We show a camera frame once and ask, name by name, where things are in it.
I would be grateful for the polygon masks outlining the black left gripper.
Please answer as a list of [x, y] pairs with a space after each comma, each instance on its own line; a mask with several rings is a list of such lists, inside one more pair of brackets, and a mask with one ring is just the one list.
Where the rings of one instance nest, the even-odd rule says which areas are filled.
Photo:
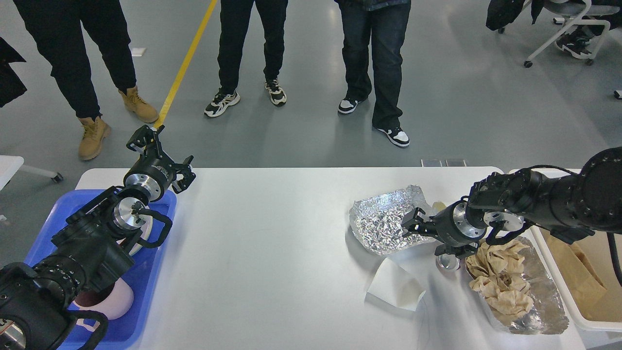
[[196, 178], [189, 155], [182, 163], [174, 163], [164, 152], [158, 135], [165, 126], [153, 128], [143, 125], [134, 131], [126, 147], [139, 153], [137, 161], [125, 175], [126, 187], [138, 185], [146, 189], [150, 202], [158, 201], [171, 186], [174, 193], [186, 191]]

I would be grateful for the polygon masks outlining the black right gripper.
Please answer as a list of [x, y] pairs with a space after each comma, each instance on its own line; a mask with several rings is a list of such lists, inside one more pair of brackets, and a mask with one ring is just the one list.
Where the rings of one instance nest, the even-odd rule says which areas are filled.
[[412, 235], [431, 237], [443, 242], [437, 246], [434, 255], [455, 255], [467, 258], [475, 255], [480, 248], [479, 241], [487, 230], [482, 217], [468, 208], [467, 201], [457, 201], [440, 211], [437, 215], [427, 215], [422, 208], [415, 208], [413, 217], [402, 223], [401, 237]]

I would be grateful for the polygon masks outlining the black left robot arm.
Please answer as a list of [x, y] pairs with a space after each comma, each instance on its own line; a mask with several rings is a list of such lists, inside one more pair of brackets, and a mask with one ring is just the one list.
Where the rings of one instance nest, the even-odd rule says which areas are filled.
[[171, 218], [149, 208], [168, 188], [188, 189], [196, 175], [193, 156], [175, 163], [158, 136], [164, 126], [137, 129], [127, 148], [140, 153], [124, 177], [67, 217], [67, 225], [51, 242], [56, 250], [34, 266], [22, 262], [1, 270], [0, 314], [3, 350], [55, 350], [80, 319], [99, 322], [82, 345], [93, 350], [107, 332], [102, 312], [70, 310], [84, 291], [100, 292], [115, 283], [135, 261], [131, 248], [162, 246], [173, 226]]

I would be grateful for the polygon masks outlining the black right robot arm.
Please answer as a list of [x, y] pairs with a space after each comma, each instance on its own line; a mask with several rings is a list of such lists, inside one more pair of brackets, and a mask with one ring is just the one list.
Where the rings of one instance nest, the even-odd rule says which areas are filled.
[[531, 226], [546, 229], [567, 244], [606, 232], [613, 270], [620, 280], [615, 235], [622, 229], [621, 157], [619, 147], [606, 149], [579, 173], [568, 170], [558, 178], [546, 177], [540, 165], [511, 174], [491, 173], [428, 221], [425, 211], [415, 208], [402, 223], [403, 236], [432, 237], [441, 242], [437, 256], [464, 259], [475, 255], [480, 239], [488, 245], [504, 245]]

